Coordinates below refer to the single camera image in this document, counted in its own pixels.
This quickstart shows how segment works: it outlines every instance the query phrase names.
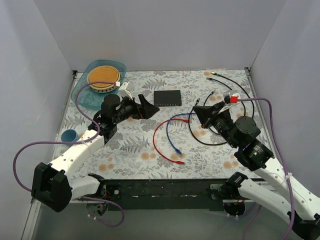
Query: floral tablecloth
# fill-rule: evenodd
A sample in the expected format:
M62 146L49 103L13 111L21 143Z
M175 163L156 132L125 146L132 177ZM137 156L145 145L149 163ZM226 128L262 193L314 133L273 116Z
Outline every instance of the floral tablecloth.
M216 70L239 83L250 96L253 96L251 85L244 70ZM195 141L186 123L172 121L169 126L169 135L182 156L175 153L166 137L166 125L162 126L156 134L156 145L160 151L173 160L182 160L185 164L176 164L164 159L155 150L152 138L155 128L171 116L180 113L189 113L197 98L202 105L211 91L215 93L209 98L206 105L211 106L223 99L223 92L228 89L218 82L207 80L210 70L197 71L132 71L127 72L124 81L132 81L132 96L144 94L145 98L153 103L155 90L181 90L182 106L161 107L160 111L149 120L128 120L118 125L114 137L92 156L76 171L74 178L96 173L106 179L225 179L234 172L242 172L250 178L258 178L253 172L243 167L233 156L236 151L229 145L206 146ZM232 89L238 90L242 98L246 95L234 83L214 76L226 83ZM252 105L245 103L246 114L251 116ZM96 111L83 108L93 116ZM241 104L231 109L231 116L235 120L243 115ZM254 120L261 129L258 139L270 148L266 128L262 117L255 107ZM83 134L90 122L76 109L72 100L69 100L62 129L75 129L79 135ZM206 129L200 127L200 122L194 116L191 128L195 136L206 143L221 143L224 140ZM58 157L68 149L58 145L54 150L54 157Z

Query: teal plastic basket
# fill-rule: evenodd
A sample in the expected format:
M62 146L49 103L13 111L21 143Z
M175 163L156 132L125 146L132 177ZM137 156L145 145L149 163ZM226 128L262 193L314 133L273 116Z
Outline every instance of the teal plastic basket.
M72 101L75 102L77 92L80 90L81 87L83 87L84 85L86 85L88 83L87 77L88 77L88 74L91 72L91 70L93 70L97 67L100 67L100 66L112 66L112 67L116 68L120 73L120 82L121 83L123 82L125 75L126 75L126 72L127 72L125 65L123 65L120 62L111 61L111 60L93 61L92 63L89 64L89 66L86 68L86 70L84 71L84 73L80 77L79 81L75 85L75 87L71 93ZM98 92L93 91L90 88L90 86L88 86L85 89L83 89L81 91L81 93L79 94L78 104L85 107L85 108L88 108L88 109L100 110L101 104L102 104L105 96L107 96L109 94L117 94L118 90L119 90L119 88L117 87L115 90L110 91L110 92L98 93Z

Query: white wall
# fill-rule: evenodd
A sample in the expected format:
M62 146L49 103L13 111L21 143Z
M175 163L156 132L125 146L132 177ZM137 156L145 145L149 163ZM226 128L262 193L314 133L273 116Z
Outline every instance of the white wall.
M54 140L72 72L32 0L0 1L0 239L17 240L31 194L15 181L12 162L25 144ZM52 147L32 147L18 159L18 175L32 185L36 165Z
M287 0L253 66L290 172L320 196L320 1ZM263 104L265 117L268 108Z
M71 69L250 67L285 0L34 0Z

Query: blue cable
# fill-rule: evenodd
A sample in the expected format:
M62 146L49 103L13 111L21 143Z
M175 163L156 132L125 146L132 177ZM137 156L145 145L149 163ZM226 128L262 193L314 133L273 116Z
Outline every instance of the blue cable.
M170 145L173 147L173 149L174 149L174 150L176 151L176 153L179 154L179 155L182 155L182 152L181 152L178 148L176 148L175 145L173 144L173 142L171 141L171 139L170 139L170 137L169 137L168 126L169 126L169 123L171 122L171 120L172 120L173 118L175 118L175 117L177 117L177 116L184 116L184 115L189 115L189 114L190 114L190 113L181 113L181 114L174 115L174 116L172 116L172 117L169 119L169 121L166 123L166 136L167 136L167 138L168 138L168 140L169 140Z

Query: stack of plates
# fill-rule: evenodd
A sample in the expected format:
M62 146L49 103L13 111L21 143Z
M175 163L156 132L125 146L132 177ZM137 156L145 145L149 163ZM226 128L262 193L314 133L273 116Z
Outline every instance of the stack of plates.
M86 78L88 83L93 82L119 82L121 75L113 66L98 66L89 72ZM89 85L97 93L106 93L115 90L117 87L109 83L94 83Z

